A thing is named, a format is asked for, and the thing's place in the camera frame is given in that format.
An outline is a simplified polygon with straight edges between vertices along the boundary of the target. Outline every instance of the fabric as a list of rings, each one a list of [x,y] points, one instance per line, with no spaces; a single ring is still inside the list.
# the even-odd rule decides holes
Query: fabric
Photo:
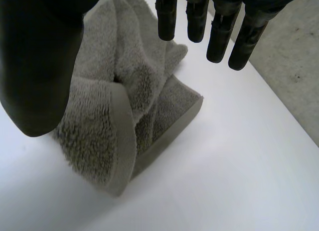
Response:
[[[66,112],[51,133],[76,173],[120,195],[133,172],[149,165],[134,171],[139,157],[164,133],[168,144],[186,127],[202,103],[172,75],[186,53],[158,38],[144,0],[105,0],[97,8],[85,22]]]

